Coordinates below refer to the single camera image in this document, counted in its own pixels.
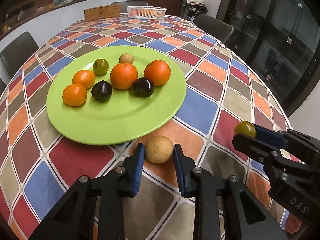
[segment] glass door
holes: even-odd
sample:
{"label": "glass door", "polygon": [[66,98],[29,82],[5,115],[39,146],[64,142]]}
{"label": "glass door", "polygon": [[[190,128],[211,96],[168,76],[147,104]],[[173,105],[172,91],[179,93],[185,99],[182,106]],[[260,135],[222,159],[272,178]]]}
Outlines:
{"label": "glass door", "polygon": [[277,0],[271,23],[250,67],[286,110],[317,66],[320,27],[302,0]]}
{"label": "glass door", "polygon": [[271,0],[237,0],[230,25],[235,28],[226,46],[244,61],[249,56],[257,37],[265,25]]}

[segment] multicolored diamond pattern tablecloth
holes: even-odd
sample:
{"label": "multicolored diamond pattern tablecloth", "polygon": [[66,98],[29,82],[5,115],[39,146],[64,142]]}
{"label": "multicolored diamond pattern tablecloth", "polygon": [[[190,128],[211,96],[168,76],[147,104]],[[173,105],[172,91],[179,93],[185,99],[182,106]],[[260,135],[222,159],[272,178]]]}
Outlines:
{"label": "multicolored diamond pattern tablecloth", "polygon": [[[48,119],[50,85],[75,58],[116,45],[147,47],[172,57],[187,80],[184,103],[167,124],[135,141],[104,147],[70,141]],[[262,165],[232,146],[240,120],[275,131],[289,127],[263,82],[192,23],[127,16],[74,23],[22,66],[0,98],[0,212],[17,236],[26,239],[79,176],[102,176],[121,165],[138,142],[165,135],[214,175],[239,176],[284,228],[288,212],[269,198]],[[172,161],[145,161],[138,196],[123,202],[127,239],[192,239],[195,201],[181,198]],[[222,216],[220,222],[223,237]]]}

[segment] green plate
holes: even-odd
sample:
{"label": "green plate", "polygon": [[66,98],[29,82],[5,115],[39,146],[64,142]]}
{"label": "green plate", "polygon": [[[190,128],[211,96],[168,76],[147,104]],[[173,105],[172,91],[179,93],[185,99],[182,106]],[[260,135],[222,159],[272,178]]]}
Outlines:
{"label": "green plate", "polygon": [[[92,70],[98,58],[109,62],[109,70],[96,77],[110,82],[110,72],[123,53],[133,55],[133,65],[143,77],[145,67],[161,59],[171,68],[171,77],[156,87],[149,98],[138,98],[128,90],[113,89],[111,99],[101,103],[93,99],[88,89],[87,101],[80,107],[63,103],[62,92],[71,84],[73,75],[81,69]],[[186,80],[179,66],[166,55],[136,46],[113,46],[89,52],[66,66],[53,81],[47,96],[47,112],[55,129],[65,137],[89,145],[111,145],[144,136],[169,121],[179,110],[186,95]]]}

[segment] metal screw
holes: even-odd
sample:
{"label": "metal screw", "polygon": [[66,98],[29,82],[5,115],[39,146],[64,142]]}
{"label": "metal screw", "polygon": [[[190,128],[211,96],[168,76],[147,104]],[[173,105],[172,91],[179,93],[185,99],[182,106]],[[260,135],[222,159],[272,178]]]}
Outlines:
{"label": "metal screw", "polygon": [[281,173],[281,179],[287,181],[288,178],[289,178],[288,174],[286,174],[286,173]]}
{"label": "metal screw", "polygon": [[278,156],[278,155],[279,155],[276,151],[271,151],[271,154],[272,154],[273,156]]}
{"label": "metal screw", "polygon": [[232,175],[232,176],[230,176],[230,180],[232,181],[232,182],[238,182],[239,181],[239,178],[237,177],[237,176],[235,176],[235,175]]}
{"label": "metal screw", "polygon": [[120,166],[120,167],[116,167],[116,173],[123,173],[125,171],[125,168]]}
{"label": "metal screw", "polygon": [[200,167],[194,167],[192,170],[195,173],[201,173],[202,172],[202,168],[200,168]]}
{"label": "metal screw", "polygon": [[79,179],[79,181],[80,181],[81,183],[86,183],[88,180],[89,180],[89,177],[88,177],[88,176],[81,176],[80,179]]}

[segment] black robotic claw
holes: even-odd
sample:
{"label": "black robotic claw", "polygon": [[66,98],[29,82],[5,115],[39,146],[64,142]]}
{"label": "black robotic claw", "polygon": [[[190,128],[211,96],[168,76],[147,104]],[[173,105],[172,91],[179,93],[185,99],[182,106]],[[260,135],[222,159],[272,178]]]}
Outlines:
{"label": "black robotic claw", "polygon": [[[320,223],[320,141],[288,129],[274,132],[255,125],[256,137],[237,134],[234,148],[262,163],[269,196],[308,225]],[[288,151],[304,163],[282,156]]]}
{"label": "black robotic claw", "polygon": [[213,176],[196,167],[174,145],[174,165],[183,197],[196,198],[193,240],[220,240],[218,198],[222,197],[226,240],[287,240],[273,216],[237,176]]}
{"label": "black robotic claw", "polygon": [[92,239],[97,197],[101,196],[98,240],[125,240],[121,197],[134,197],[140,186],[144,146],[105,176],[81,176],[44,217],[29,240]]}

